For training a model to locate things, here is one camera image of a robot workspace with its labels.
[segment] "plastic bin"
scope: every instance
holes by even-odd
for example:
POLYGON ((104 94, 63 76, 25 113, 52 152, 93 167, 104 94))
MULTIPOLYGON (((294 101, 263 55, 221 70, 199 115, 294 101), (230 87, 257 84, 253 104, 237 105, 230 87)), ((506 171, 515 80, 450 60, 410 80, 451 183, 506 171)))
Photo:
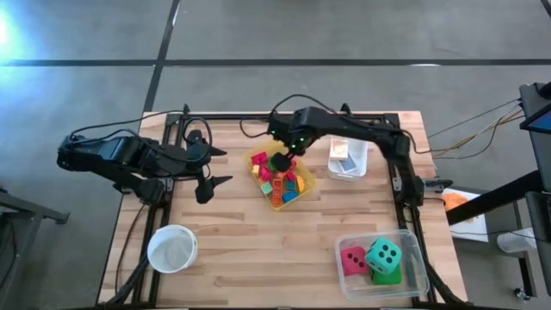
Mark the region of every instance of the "plastic bin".
POLYGON ((348 139, 348 153, 356 163, 358 169, 344 173, 337 160, 327 157, 327 175, 330 178, 344 181, 357 181, 365 176, 368 170, 368 142, 357 139, 348 139))
MULTIPOLYGON (((254 149, 246 152, 243 155, 244 161, 247 164, 247 168, 249 169, 249 172, 252 174, 252 177, 257 181, 258 190, 261 190, 260 187, 262 186, 262 183, 258 179, 258 177, 254 173, 252 173, 251 157, 254 156, 254 155, 257 155, 258 153, 261 153, 261 152, 266 152, 268 154, 268 157, 271 158, 277 152, 282 152, 284 154, 287 153, 288 149, 283 145, 282 142, 270 141, 268 143, 265 143, 263 145, 255 147, 254 149)), ((266 197, 266 200, 268 201, 269 206, 272 209, 274 209, 275 211, 279 211, 283 207, 286 207, 289 203, 295 202, 297 199, 301 198, 302 196, 307 194, 310 190, 312 190, 314 188, 314 186, 316 185, 316 181, 315 181, 312 173, 310 173, 310 171, 308 171, 307 167, 302 163, 300 158, 295 157, 294 160, 296 160, 296 167, 294 168, 294 174, 297 175, 297 176, 301 176, 302 179, 304 180, 304 190, 296 198, 294 198, 293 200, 288 201, 286 203, 283 203, 279 207, 275 207, 275 206, 272 205, 271 194, 268 194, 268 195, 264 194, 264 196, 266 197)))
POLYGON ((406 229, 340 236, 335 241, 335 253, 337 255, 338 279, 341 289, 349 301, 406 298, 425 295, 429 291, 429 277, 424 268, 417 237, 406 229), (361 246, 367 250, 379 237, 392 241, 402 250, 401 284, 374 285, 370 275, 344 276, 340 251, 354 246, 361 246))

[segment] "white container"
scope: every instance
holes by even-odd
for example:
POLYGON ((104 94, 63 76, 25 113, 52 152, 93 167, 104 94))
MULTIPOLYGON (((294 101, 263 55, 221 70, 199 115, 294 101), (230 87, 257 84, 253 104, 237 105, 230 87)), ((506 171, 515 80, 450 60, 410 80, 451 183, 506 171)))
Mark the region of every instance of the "white container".
POLYGON ((517 230, 514 233, 502 233, 498 236, 498 246, 501 251, 506 253, 535 250, 534 230, 531 227, 517 230))
POLYGON ((348 139, 348 153, 356 163, 358 169, 344 173, 337 160, 327 157, 327 174, 330 178, 344 181, 357 181, 365 176, 368 170, 368 142, 357 139, 348 139))
POLYGON ((188 268, 197 259, 197 239, 186 227, 168 225, 158 229, 147 246, 153 269, 170 274, 188 268))
POLYGON ((335 241, 335 254, 337 256, 338 279, 341 289, 349 301, 414 297, 425 295, 429 291, 429 277, 424 268, 417 237, 413 232, 406 229, 340 236, 335 241), (354 246, 361 246, 367 250, 377 238, 387 239, 401 249, 401 284, 374 285, 371 282, 370 275, 344 276, 340 255, 341 250, 354 246))

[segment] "gray floor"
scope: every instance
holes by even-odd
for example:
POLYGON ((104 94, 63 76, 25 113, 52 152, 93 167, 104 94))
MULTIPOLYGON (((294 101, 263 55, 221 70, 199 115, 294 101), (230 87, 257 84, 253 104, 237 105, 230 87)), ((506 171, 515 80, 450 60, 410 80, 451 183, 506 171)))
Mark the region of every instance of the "gray floor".
MULTIPOLYGON (((155 59, 170 4, 0 1, 0 59, 155 59)), ((168 52, 169 59, 549 55, 551 18, 538 0, 182 1, 168 52)), ((267 110, 302 92, 333 107, 347 102, 356 110, 421 110, 427 133, 434 133, 518 97, 520 84, 546 82, 550 72, 551 66, 172 67, 164 68, 153 110, 177 109, 184 103, 196 111, 267 110)), ((18 308, 95 302, 121 196, 100 177, 59 169, 56 148, 74 128, 141 115, 152 73, 150 67, 0 66, 0 185, 14 195, 71 212, 66 226, 46 221, 41 227, 24 285, 15 296, 18 308)), ((287 109, 305 104, 289 102, 287 109)), ((439 135, 431 146, 449 146, 506 110, 439 135)), ((476 152, 488 139, 483 135, 464 153, 476 152)), ((536 164, 528 134, 511 123, 498 130, 480 156, 438 160, 436 167, 441 177, 460 185, 491 189, 536 164), (483 177, 475 177, 474 170, 483 177)), ((521 284, 516 260, 468 251, 458 255, 470 301, 548 308, 551 298, 542 289, 537 263, 539 296, 521 305, 511 295, 521 284)))

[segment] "wooden table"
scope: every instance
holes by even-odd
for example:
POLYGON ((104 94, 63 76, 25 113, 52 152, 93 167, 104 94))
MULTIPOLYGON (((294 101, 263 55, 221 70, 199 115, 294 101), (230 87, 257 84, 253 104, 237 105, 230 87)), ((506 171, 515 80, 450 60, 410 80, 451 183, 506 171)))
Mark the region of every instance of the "wooden table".
MULTIPOLYGON (((413 134, 418 149, 426 150, 428 141, 420 112, 397 113, 402 128, 413 134)), ((160 140, 164 120, 165 116, 160 115, 142 121, 140 135, 160 140)), ((334 250, 337 236, 398 228, 387 162, 375 145, 369 144, 367 175, 356 183, 347 183, 327 177, 328 138, 315 142, 303 160, 317 178, 316 188, 308 197, 275 212, 267 205, 242 157, 245 151, 271 138, 248 139, 240 132, 237 121, 209 121, 209 124, 214 145, 228 152, 225 157, 213 158, 212 173, 232 175, 233 180, 217 187, 215 197, 206 205, 195 202, 195 182, 176 184, 170 223, 186 226, 196 234, 199 256, 191 268, 161 276, 158 307, 411 305, 411 299, 350 303, 338 284, 334 250)), ((201 125, 192 125, 190 129, 192 127, 201 128, 201 125)), ((265 130, 265 124, 245 126, 248 133, 265 130)), ((419 176, 435 176, 430 154, 412 152, 412 162, 419 176)), ((100 302, 115 293, 116 265, 140 206, 135 197, 129 195, 123 199, 100 302)), ((466 300, 442 203, 426 200, 420 213, 430 263, 452 291, 466 300)), ((142 214, 132 234, 119 283, 127 279, 138 261, 145 217, 142 214)), ((146 278, 144 300, 148 283, 146 278)))

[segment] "clear plastic container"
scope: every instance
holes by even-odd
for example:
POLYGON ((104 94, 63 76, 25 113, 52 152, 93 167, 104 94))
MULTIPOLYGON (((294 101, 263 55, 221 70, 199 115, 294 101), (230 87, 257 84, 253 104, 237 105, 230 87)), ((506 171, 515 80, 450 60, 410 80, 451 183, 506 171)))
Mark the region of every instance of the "clear plastic container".
POLYGON ((335 241, 335 253, 337 255, 338 279, 341 289, 349 301, 406 298, 425 295, 429 291, 429 277, 424 268, 417 237, 406 229, 340 236, 335 241), (388 239, 401 249, 402 281, 400 284, 374 285, 370 275, 344 276, 341 250, 361 246, 367 251, 377 238, 388 239))
POLYGON ((331 160, 327 157, 327 174, 330 178, 354 182, 365 176, 368 170, 368 142, 348 139, 348 153, 358 166, 358 169, 345 173, 337 160, 331 160))

